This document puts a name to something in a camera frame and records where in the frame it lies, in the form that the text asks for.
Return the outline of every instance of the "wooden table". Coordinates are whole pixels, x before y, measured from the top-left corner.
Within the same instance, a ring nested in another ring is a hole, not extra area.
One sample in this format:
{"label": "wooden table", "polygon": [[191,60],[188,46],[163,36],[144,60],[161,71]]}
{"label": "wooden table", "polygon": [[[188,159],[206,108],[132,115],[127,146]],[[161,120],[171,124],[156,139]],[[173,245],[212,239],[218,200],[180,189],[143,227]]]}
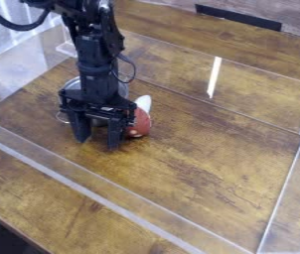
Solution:
{"label": "wooden table", "polygon": [[[118,1],[117,13],[132,32],[300,78],[299,38],[128,0]],[[165,54],[141,58],[144,66],[165,64]],[[172,67],[180,73],[181,63]],[[267,124],[255,119],[262,111],[248,117],[212,105],[197,86],[136,80],[132,97],[155,99],[153,132],[112,153],[102,130],[94,142],[78,144],[70,127],[56,120],[58,90],[76,75],[76,60],[68,60],[6,99],[0,126],[199,223],[239,253],[255,252],[300,145],[300,124],[297,129],[287,122],[274,126],[285,108],[267,109]],[[300,90],[276,83],[294,98],[282,97],[283,103],[300,108]],[[2,151],[0,221],[57,253],[185,252]]]}

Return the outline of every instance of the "cable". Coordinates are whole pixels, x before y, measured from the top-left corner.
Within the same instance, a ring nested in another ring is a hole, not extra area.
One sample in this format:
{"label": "cable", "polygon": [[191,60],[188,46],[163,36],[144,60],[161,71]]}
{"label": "cable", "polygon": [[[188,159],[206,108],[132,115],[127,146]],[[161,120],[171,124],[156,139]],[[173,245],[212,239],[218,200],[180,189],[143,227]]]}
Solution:
{"label": "cable", "polygon": [[37,22],[29,24],[29,25],[19,25],[9,21],[2,15],[0,15],[0,24],[7,27],[9,29],[17,30],[17,31],[30,31],[35,28],[38,28],[43,22],[46,21],[49,14],[50,14],[50,9],[46,9],[43,14],[41,15],[39,19]]}
{"label": "cable", "polygon": [[[117,59],[121,59],[122,61],[125,61],[127,63],[129,63],[129,64],[133,66],[133,68],[135,68],[135,72],[133,72],[132,78],[131,78],[128,81],[121,80],[120,77],[118,77],[118,74],[117,74],[117,73],[114,72],[114,70],[113,70],[113,64],[114,64],[114,62],[116,62]],[[131,83],[131,82],[135,80],[135,78],[136,78],[137,66],[136,66],[133,60],[132,60],[128,56],[125,56],[124,54],[120,54],[118,57],[117,57],[117,59],[116,59],[116,60],[113,61],[113,63],[112,63],[112,72],[113,72],[113,75],[114,75],[114,77],[118,79],[120,82],[122,82],[122,83]]]}

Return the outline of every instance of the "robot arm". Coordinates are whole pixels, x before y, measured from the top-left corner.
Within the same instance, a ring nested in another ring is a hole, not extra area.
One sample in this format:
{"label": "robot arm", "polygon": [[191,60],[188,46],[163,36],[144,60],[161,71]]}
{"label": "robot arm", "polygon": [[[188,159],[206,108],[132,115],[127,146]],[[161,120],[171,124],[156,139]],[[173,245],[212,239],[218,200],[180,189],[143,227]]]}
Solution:
{"label": "robot arm", "polygon": [[80,78],[72,80],[60,92],[61,111],[69,115],[76,138],[81,142],[92,136],[92,120],[106,120],[108,146],[114,149],[127,128],[136,124],[137,104],[118,92],[117,59],[128,61],[128,58],[121,54],[125,38],[116,25],[113,5],[109,0],[21,1],[45,9],[39,20],[34,24],[17,25],[0,16],[0,24],[10,29],[29,31],[42,25],[50,12],[62,15],[78,52]]}

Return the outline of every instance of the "red object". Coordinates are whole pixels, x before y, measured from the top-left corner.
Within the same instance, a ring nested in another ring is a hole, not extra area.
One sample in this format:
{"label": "red object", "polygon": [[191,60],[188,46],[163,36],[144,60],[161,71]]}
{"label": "red object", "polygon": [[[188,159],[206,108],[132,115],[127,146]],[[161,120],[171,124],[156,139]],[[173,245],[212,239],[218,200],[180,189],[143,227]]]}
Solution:
{"label": "red object", "polygon": [[127,129],[127,135],[132,138],[141,138],[151,133],[152,119],[151,115],[140,107],[136,109],[135,114],[137,117],[137,123],[136,126]]}

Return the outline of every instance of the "tabletop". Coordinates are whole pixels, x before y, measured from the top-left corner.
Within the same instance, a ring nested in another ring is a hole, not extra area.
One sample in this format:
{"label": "tabletop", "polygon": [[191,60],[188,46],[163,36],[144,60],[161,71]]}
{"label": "tabletop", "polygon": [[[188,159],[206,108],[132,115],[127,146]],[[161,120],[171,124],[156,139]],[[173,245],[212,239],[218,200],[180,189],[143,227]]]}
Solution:
{"label": "tabletop", "polygon": [[0,222],[57,253],[300,251],[300,38],[135,1],[117,14],[152,134],[76,142],[56,54],[0,102]]}

